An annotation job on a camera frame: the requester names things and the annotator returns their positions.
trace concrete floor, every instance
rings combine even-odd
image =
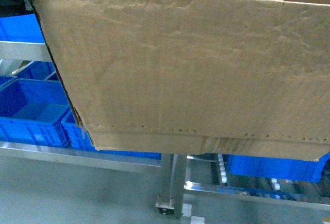
[[[202,166],[194,171],[208,176]],[[180,223],[154,208],[160,177],[0,157],[1,224]],[[315,223],[330,212],[185,195],[206,224]]]

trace blue storage crate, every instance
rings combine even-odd
[[[85,150],[85,151],[94,151],[94,152],[102,152],[102,153],[118,154],[118,155],[121,155],[121,156],[133,156],[133,157],[142,157],[142,158],[160,160],[160,154],[159,153],[115,151],[115,150],[100,150],[100,151],[97,151],[91,145],[91,141],[89,139],[89,136],[88,136],[87,132],[85,132],[85,139],[83,139],[81,129],[76,127],[76,122],[74,120],[74,117],[73,117],[71,111],[69,111],[66,114],[66,116],[63,118],[62,124],[65,128],[65,131],[68,134],[68,137],[71,140],[72,148],[74,148],[74,149]]]
[[[0,18],[0,40],[44,43],[34,14]]]
[[[18,78],[44,80],[55,71],[51,62],[37,62],[33,61],[28,63],[15,74]]]
[[[228,170],[232,174],[320,182],[321,173],[330,152],[318,162],[291,159],[275,159],[252,156],[228,156]]]
[[[68,109],[59,82],[14,80],[0,90],[0,140],[66,147],[61,120]]]
[[[6,85],[8,85],[14,79],[16,79],[16,77],[13,77],[13,76],[0,76],[0,89],[4,88]]]

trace blue bin rim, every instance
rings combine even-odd
[[[31,65],[36,64],[36,62],[37,62],[37,61],[31,61],[31,62],[29,62],[27,65],[25,65],[25,66],[19,68],[18,70],[16,70],[16,71],[14,72],[14,76],[18,75],[18,74],[19,74],[20,72],[22,72],[23,70],[29,68]]]
[[[65,126],[69,126],[69,127],[77,127],[76,126],[76,122],[72,123],[72,122],[68,122],[68,118],[70,117],[70,115],[72,115],[72,111],[68,110],[66,115],[62,118],[61,120],[61,124],[65,127]]]
[[[51,78],[52,76],[54,76],[54,75],[57,75],[57,74],[56,74],[56,71],[53,71],[49,76],[47,76],[47,77],[45,78],[45,80],[46,80],[46,81],[57,81],[57,80],[50,80],[50,78]]]
[[[18,81],[34,81],[34,82],[42,82],[44,84],[61,84],[58,81],[45,81],[45,80],[34,80],[34,79],[14,79],[13,81],[11,81],[9,84],[7,84],[6,86],[4,86],[3,88],[0,88],[0,92],[5,91],[6,88],[10,87],[12,84],[15,84]],[[69,103],[66,106],[66,111],[63,113],[67,113],[68,109],[70,109],[70,105]],[[49,125],[49,124],[55,124],[56,122],[58,122],[59,120],[61,120],[61,117],[63,116],[63,113],[59,113],[52,121],[49,122],[45,122],[45,121],[36,121],[36,120],[30,120],[30,119],[21,119],[21,118],[14,118],[14,117],[0,117],[0,120],[5,120],[5,121],[13,121],[13,120],[17,120],[18,122],[26,122],[26,123],[30,123],[30,124],[44,124],[44,125]]]
[[[17,76],[15,76],[15,75],[11,75],[11,76],[0,75],[0,77],[10,78],[10,79],[8,79],[8,81],[6,81],[5,83],[0,84],[1,89],[3,89],[3,88],[6,87],[8,84],[11,84],[11,82],[13,82],[15,79],[17,79]]]

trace cardboard box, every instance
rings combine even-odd
[[[330,5],[34,0],[97,149],[317,160],[330,150]]]

